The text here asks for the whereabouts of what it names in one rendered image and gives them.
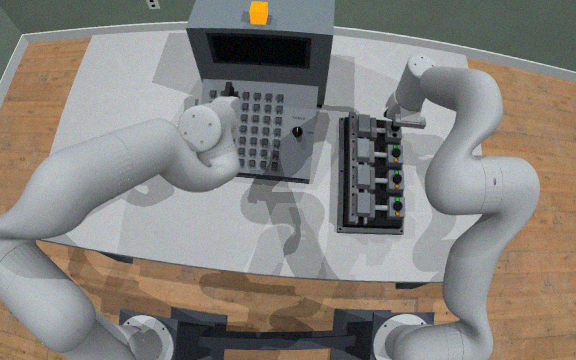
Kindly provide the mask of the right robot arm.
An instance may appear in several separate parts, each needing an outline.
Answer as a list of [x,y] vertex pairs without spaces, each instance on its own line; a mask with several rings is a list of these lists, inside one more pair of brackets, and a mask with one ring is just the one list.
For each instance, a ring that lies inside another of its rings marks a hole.
[[440,213],[482,216],[454,242],[445,267],[443,299],[459,320],[431,325],[411,314],[394,316],[377,330],[374,356],[376,360],[488,360],[493,350],[488,290],[499,256],[536,209],[538,175],[518,157],[472,155],[497,129],[503,115],[500,89],[486,72],[437,66],[429,56],[414,54],[395,96],[400,114],[394,115],[394,126],[424,129],[426,118],[421,117],[420,107],[426,98],[456,111],[452,130],[427,168],[426,196]]

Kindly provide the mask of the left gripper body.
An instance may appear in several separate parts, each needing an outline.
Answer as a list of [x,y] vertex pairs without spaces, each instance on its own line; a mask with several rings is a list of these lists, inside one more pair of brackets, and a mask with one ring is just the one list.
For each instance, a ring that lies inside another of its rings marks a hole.
[[212,102],[215,102],[215,101],[223,102],[223,103],[230,105],[236,114],[236,119],[237,119],[236,128],[235,128],[234,132],[232,133],[232,138],[234,140],[237,137],[237,133],[238,133],[240,99],[238,97],[233,97],[233,96],[230,96],[230,97],[220,96],[220,97],[217,97],[216,99],[214,99]]

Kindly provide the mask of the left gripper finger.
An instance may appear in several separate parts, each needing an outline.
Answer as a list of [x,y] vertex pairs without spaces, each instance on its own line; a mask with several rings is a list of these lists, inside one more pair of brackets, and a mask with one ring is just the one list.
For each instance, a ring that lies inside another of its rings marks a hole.
[[236,95],[237,93],[234,93],[234,87],[232,87],[232,82],[226,82],[223,97],[229,97],[229,96],[236,97]]

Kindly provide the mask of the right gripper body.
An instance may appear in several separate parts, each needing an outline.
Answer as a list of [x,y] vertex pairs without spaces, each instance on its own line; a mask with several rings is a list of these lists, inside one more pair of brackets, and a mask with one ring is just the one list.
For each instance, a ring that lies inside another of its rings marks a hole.
[[395,114],[400,114],[400,104],[396,99],[395,91],[389,97],[389,99],[385,105],[385,108],[386,107],[388,108],[387,113],[386,113],[386,117],[388,119],[393,120],[393,117]]

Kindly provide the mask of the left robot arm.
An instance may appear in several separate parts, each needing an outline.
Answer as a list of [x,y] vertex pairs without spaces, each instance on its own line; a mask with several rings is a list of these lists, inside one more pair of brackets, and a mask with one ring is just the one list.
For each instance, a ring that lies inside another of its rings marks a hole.
[[173,339],[162,322],[138,315],[119,326],[96,313],[36,240],[70,232],[96,207],[158,174],[188,192],[235,178],[236,114],[226,103],[198,100],[185,99],[177,127],[155,118],[51,154],[0,215],[0,300],[52,351],[69,360],[172,359]]

